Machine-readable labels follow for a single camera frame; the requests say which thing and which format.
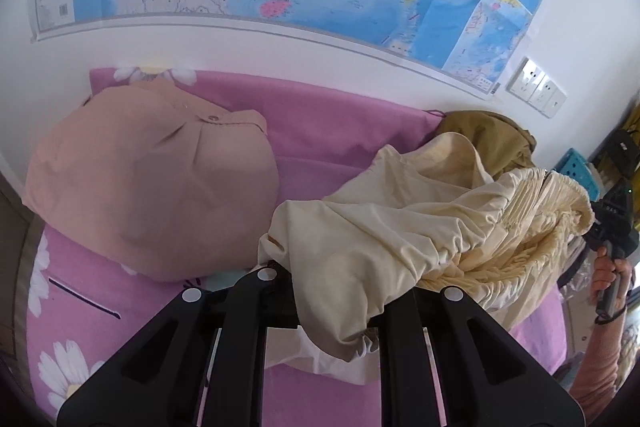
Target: plastic bag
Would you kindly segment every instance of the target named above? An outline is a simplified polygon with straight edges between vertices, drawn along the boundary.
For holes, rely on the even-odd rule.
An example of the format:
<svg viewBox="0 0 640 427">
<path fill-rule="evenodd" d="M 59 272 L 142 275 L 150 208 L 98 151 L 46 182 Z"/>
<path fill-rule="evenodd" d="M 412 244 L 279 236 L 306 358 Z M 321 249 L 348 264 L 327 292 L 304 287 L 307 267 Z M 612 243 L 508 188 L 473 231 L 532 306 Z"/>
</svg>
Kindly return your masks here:
<svg viewBox="0 0 640 427">
<path fill-rule="evenodd" d="M 578 268 L 574 277 L 562 288 L 560 288 L 560 294 L 562 295 L 562 302 L 570 299 L 576 295 L 579 291 L 584 290 L 591 283 L 591 274 L 593 273 L 593 261 L 587 257 L 582 263 L 582 266 Z"/>
</svg>

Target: blue basket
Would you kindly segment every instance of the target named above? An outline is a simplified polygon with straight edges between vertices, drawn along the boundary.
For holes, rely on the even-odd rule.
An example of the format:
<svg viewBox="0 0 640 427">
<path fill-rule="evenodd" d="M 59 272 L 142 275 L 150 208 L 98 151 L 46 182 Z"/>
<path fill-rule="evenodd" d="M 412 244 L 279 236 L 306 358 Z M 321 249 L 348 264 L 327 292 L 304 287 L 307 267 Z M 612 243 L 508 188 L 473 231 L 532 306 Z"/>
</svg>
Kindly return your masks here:
<svg viewBox="0 0 640 427">
<path fill-rule="evenodd" d="M 586 163 L 587 160 L 585 160 L 577 150 L 569 149 L 554 170 L 576 180 L 587 189 L 590 200 L 597 201 L 600 195 L 600 189 L 596 185 L 593 175 Z"/>
</svg>

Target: person's arm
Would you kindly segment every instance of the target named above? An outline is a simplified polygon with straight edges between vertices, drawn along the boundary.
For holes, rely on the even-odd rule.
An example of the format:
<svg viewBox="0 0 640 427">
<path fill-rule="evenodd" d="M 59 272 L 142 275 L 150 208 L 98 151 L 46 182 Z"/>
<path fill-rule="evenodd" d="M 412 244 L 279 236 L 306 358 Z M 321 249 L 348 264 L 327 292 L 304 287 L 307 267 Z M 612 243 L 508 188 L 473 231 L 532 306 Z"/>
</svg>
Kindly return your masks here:
<svg viewBox="0 0 640 427">
<path fill-rule="evenodd" d="M 616 310 L 625 308 L 626 292 L 631 279 L 632 268 L 627 261 L 617 260 L 615 264 L 607 257 L 606 250 L 598 250 L 591 280 L 590 298 L 594 303 L 598 292 L 605 290 L 620 273 L 620 289 L 616 298 Z M 598 416 L 615 395 L 615 381 L 618 374 L 618 359 L 625 315 L 606 325 L 594 325 L 587 351 L 569 393 L 584 411 L 587 425 Z"/>
</svg>

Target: white wall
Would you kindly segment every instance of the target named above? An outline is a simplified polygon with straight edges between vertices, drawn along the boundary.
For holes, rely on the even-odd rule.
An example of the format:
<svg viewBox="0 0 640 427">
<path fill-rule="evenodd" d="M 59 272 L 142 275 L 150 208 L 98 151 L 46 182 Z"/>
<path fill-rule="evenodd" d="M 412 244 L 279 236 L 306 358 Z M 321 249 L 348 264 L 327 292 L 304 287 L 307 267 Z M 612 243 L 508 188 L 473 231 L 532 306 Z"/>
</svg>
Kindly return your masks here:
<svg viewBox="0 0 640 427">
<path fill-rule="evenodd" d="M 28 0 L 0 0 L 0 171 L 18 190 L 48 128 L 88 96 L 88 70 L 184 66 L 261 74 L 444 111 L 488 108 L 538 139 L 553 166 L 573 146 L 590 155 L 640 86 L 640 0 L 544 0 L 502 85 L 524 56 L 569 95 L 553 120 L 504 91 L 489 101 L 375 58 L 268 34 L 193 26 L 102 28 L 31 43 Z"/>
</svg>

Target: person's hand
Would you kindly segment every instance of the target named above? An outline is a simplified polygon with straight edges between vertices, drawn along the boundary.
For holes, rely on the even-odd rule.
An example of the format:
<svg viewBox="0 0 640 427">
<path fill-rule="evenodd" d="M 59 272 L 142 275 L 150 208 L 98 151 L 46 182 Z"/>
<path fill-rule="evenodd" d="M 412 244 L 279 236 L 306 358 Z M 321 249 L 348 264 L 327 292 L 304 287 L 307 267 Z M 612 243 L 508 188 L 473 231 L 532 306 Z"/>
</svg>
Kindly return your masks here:
<svg viewBox="0 0 640 427">
<path fill-rule="evenodd" d="M 590 301 L 596 304 L 598 292 L 606 290 L 616 280 L 616 274 L 620 273 L 620 286 L 616 297 L 616 312 L 625 307 L 626 292 L 629 290 L 632 266 L 626 259 L 610 260 L 605 247 L 598 248 L 598 256 L 593 263 L 593 276 L 591 277 Z"/>
</svg>

